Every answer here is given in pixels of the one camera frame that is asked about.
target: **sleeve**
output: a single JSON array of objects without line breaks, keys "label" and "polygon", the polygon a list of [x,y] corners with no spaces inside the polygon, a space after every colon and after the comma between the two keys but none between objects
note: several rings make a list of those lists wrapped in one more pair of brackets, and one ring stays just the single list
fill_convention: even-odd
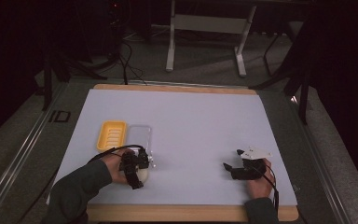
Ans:
[{"label": "sleeve", "polygon": [[60,179],[52,188],[43,224],[87,223],[87,203],[112,183],[103,161],[93,161]]},{"label": "sleeve", "polygon": [[245,203],[250,224],[279,223],[278,214],[270,198],[253,199]]}]

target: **hand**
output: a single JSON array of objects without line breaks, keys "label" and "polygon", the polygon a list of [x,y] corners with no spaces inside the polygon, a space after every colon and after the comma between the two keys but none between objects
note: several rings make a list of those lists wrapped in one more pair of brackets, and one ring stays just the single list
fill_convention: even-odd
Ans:
[{"label": "hand", "polygon": [[[271,162],[267,159],[263,159],[264,163],[271,167]],[[275,179],[271,174],[270,169],[267,167],[267,171],[264,174],[272,183],[275,183]],[[247,180],[246,181],[247,189],[252,199],[256,198],[266,198],[270,195],[272,191],[272,186],[267,181],[264,176],[256,179],[256,180]]]},{"label": "hand", "polygon": [[120,174],[120,171],[118,170],[121,163],[121,156],[125,152],[129,152],[131,149],[129,148],[123,148],[115,151],[114,154],[108,154],[101,158],[101,161],[103,161],[107,169],[109,170],[110,175],[112,176],[112,182],[120,183],[120,184],[127,184],[127,178],[124,175]]}]

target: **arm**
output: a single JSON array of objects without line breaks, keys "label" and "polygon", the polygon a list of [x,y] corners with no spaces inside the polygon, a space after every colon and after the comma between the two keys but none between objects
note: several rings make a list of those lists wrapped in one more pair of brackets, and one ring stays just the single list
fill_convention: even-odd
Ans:
[{"label": "arm", "polygon": [[[271,167],[271,162],[264,160],[264,163]],[[265,173],[266,177],[275,182],[272,174],[269,171]],[[251,224],[275,224],[279,223],[278,214],[272,204],[269,194],[272,191],[272,186],[264,178],[261,177],[256,180],[248,180],[246,182],[247,189],[252,198],[251,201],[245,203],[246,213]]]},{"label": "arm", "polygon": [[[127,150],[130,149],[118,150],[117,154],[121,156]],[[119,156],[107,155],[60,179],[51,190],[48,213],[42,223],[87,223],[89,200],[112,181],[127,183],[118,172]]]}]

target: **dark background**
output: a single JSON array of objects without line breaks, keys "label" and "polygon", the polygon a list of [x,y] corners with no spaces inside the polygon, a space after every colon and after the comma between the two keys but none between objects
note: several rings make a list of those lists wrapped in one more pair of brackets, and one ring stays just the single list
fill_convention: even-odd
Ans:
[{"label": "dark background", "polygon": [[[101,39],[106,40],[107,46],[113,43],[103,25],[98,30],[82,30],[82,27],[94,26],[82,23],[76,15],[75,1],[42,2],[43,5],[33,5],[31,1],[0,0],[0,126],[38,89],[34,76],[42,70],[43,54],[40,30],[35,27],[42,28],[54,48],[77,60],[87,61],[91,54],[109,53],[93,44],[101,43]],[[170,1],[132,0],[131,4],[134,13],[131,25],[142,29],[144,35],[150,32],[147,24],[169,23]],[[194,8],[191,9],[190,4],[178,10],[191,12]],[[96,15],[101,15],[103,6],[103,1],[95,6]],[[197,12],[246,17],[242,10],[230,5],[202,8],[203,11]],[[307,13],[307,10],[298,7],[262,6],[256,11],[252,31],[272,34],[279,29],[279,20],[283,16],[288,20],[304,20]],[[303,41],[296,43],[294,51],[297,55],[307,54],[307,47],[315,34],[324,34],[322,53],[317,56],[317,63],[311,72],[311,85],[318,90],[358,169],[358,1],[338,1],[336,9],[328,14],[325,15],[326,21],[313,24],[311,31],[314,33],[300,37]],[[106,18],[98,18],[95,21],[98,24],[105,22]],[[334,21],[334,25],[324,25],[329,21]]]}]

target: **person's left hand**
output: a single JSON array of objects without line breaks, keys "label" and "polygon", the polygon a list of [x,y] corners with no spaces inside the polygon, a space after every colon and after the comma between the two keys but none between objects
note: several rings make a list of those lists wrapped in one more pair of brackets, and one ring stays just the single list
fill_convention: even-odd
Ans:
[{"label": "person's left hand", "polygon": [[101,158],[101,161],[103,161],[106,166],[107,169],[109,170],[110,175],[112,176],[112,182],[116,182],[116,183],[121,183],[121,184],[127,184],[127,178],[124,175],[120,174],[119,166],[121,163],[121,156],[125,153],[125,152],[129,152],[132,151],[129,148],[123,148],[123,149],[119,149],[117,151],[115,151],[114,154],[108,154],[104,157]]}]

